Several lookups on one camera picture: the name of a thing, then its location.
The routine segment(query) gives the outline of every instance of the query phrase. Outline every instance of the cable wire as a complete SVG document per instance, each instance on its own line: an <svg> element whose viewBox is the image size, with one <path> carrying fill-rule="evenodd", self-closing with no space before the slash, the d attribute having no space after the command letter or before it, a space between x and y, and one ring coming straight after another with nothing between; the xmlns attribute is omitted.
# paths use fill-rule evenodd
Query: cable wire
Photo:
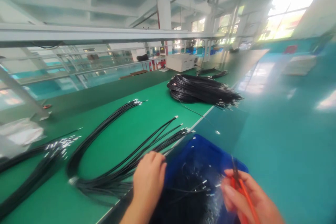
<svg viewBox="0 0 336 224"><path fill-rule="evenodd" d="M141 102L139 102L138 100L134 100L132 102L126 103L125 105L117 109L78 146L68 162L66 173L69 178L70 184L76 186L82 194L93 199L95 202L105 205L112 205L112 203L101 200L100 198L96 198L96 196L94 195L122 198L126 193L131 190L133 186L133 183L125 182L125 180L129 179L134 174L138 163L147 152L151 150L155 152L161 152L179 139L181 139L186 134L190 133L188 129L183 128L172 134L181 125L176 126L172 130L164 133L164 131L170 126L170 124L176 118L178 118L178 116L175 116L174 118L163 124L156 131L154 131L132 153L130 153L126 158L124 158L121 162L119 162L116 166L112 167L104 174L93 179L84 179L79 177L79 163L85 151L94 142L97 136L126 111L140 104Z"/></svg>

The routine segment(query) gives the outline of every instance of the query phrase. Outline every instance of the white box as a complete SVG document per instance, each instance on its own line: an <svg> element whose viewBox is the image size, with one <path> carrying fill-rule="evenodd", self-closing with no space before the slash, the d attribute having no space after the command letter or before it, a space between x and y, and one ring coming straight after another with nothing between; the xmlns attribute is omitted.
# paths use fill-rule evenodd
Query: white box
<svg viewBox="0 0 336 224"><path fill-rule="evenodd" d="M195 67L198 58L191 54L173 54L166 56L166 67L184 72Z"/></svg>

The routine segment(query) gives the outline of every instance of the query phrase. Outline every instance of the teal floor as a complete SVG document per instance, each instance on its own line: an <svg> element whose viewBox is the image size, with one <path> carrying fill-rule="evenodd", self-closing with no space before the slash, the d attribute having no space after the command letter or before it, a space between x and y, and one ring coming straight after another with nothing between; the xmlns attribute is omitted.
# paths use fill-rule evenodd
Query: teal floor
<svg viewBox="0 0 336 224"><path fill-rule="evenodd" d="M335 52L306 76L281 74L295 55L266 54L236 84L239 107L209 112L221 135L205 120L195 128L247 165L286 223L336 223Z"/></svg>

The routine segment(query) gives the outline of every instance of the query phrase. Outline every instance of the black cable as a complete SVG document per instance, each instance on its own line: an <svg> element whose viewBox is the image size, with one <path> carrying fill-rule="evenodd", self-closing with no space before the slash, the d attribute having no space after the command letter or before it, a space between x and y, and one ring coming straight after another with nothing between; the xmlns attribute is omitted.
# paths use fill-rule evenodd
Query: black cable
<svg viewBox="0 0 336 224"><path fill-rule="evenodd" d="M224 70L224 71L222 71L222 72L220 72L220 73L217 73L217 74L215 74L215 75L210 76L210 78L211 78L211 79L216 79L216 78L225 76L225 75L227 75L227 74L228 74L228 72L227 72L226 70Z"/></svg>
<svg viewBox="0 0 336 224"><path fill-rule="evenodd" d="M209 73L212 73L212 72L219 72L219 70L217 68L200 69L200 70L196 71L196 76L209 74Z"/></svg>
<svg viewBox="0 0 336 224"><path fill-rule="evenodd" d="M43 47L43 46L41 46L41 45L37 45L36 43L32 42L32 44L33 44L34 46L37 46L37 47L40 47L40 48L43 48L43 49L47 49L47 50L56 49L56 48L58 48L62 43L63 43L63 42L61 41L61 42L59 42L57 45L53 45L53 46L50 46L50 47Z"/></svg>
<svg viewBox="0 0 336 224"><path fill-rule="evenodd" d="M69 178L70 184L76 186L82 194L98 203L111 205L110 202L106 202L99 198L93 197L93 195L122 198L129 190L131 190L133 186L132 183L124 181L134 174L135 168L137 167L143 155L145 155L150 150L156 152L163 151L171 144L175 143L190 132L187 129L181 129L168 137L166 140L161 141L167 135L171 134L178 127L180 127L179 125L168 131L167 133L164 133L167 127L170 126L170 124L177 118L176 116L163 124L155 132L153 132L131 154L129 154L125 159L123 159L121 162L119 162L119 164L111 168L109 171L94 179L80 178L78 176L79 163L88 147L93 143L97 136L112 122L114 122L119 116L121 116L129 109L136 107L140 104L141 102L134 100L132 102L126 103L124 106L117 109L79 145L79 147L74 151L68 162L66 173Z"/></svg>
<svg viewBox="0 0 336 224"><path fill-rule="evenodd" d="M30 150L27 150L25 152L22 152L19 155L16 155L15 157L13 157L13 158L11 158L11 159L9 159L9 160L1 163L0 164L0 173L8 170L9 168L12 168L13 166L15 166L15 165L17 165L17 164L19 164L19 163L21 163L21 162L23 162L23 161L25 161L25 160L27 160L29 158L32 158L34 156L37 156L37 155L43 153L45 151L46 147L49 144L58 141L59 139L61 139L62 137L66 136L66 135L70 135L72 133L75 133L78 130L80 130L80 128L76 129L74 131L71 131L71 132L69 132L69 133L67 133L65 135L62 135L60 137L57 137L57 138L55 138L53 140L50 140L49 142L47 142L45 144L42 144L40 146L37 146L37 147L35 147L33 149L30 149Z"/></svg>
<svg viewBox="0 0 336 224"><path fill-rule="evenodd" d="M59 141L46 150L47 154L26 181L0 204L0 221L54 175L61 167L62 160L66 155L66 146L68 145Z"/></svg>
<svg viewBox="0 0 336 224"><path fill-rule="evenodd" d="M175 75L167 87L170 96L182 103L204 102L229 109L242 100L241 95L227 85L207 77Z"/></svg>

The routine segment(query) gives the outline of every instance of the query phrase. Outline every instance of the glass window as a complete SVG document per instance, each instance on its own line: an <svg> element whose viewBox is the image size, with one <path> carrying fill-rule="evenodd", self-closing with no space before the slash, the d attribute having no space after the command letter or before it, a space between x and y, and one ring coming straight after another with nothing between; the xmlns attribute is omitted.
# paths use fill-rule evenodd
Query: glass window
<svg viewBox="0 0 336 224"><path fill-rule="evenodd" d="M191 22L192 32L203 32L204 31L205 18Z"/></svg>
<svg viewBox="0 0 336 224"><path fill-rule="evenodd" d="M313 0L273 0L259 40L282 39L292 36Z"/></svg>
<svg viewBox="0 0 336 224"><path fill-rule="evenodd" d="M231 17L231 15L228 14L228 15L225 15L225 16L221 16L219 18L219 27L218 27L218 30L217 30L219 33L226 33L226 32L228 32L228 27L229 27L229 23L230 23L230 17ZM234 34L237 33L239 22L240 22L240 17L237 17L236 18L236 24L235 24L235 26L233 28L233 33Z"/></svg>

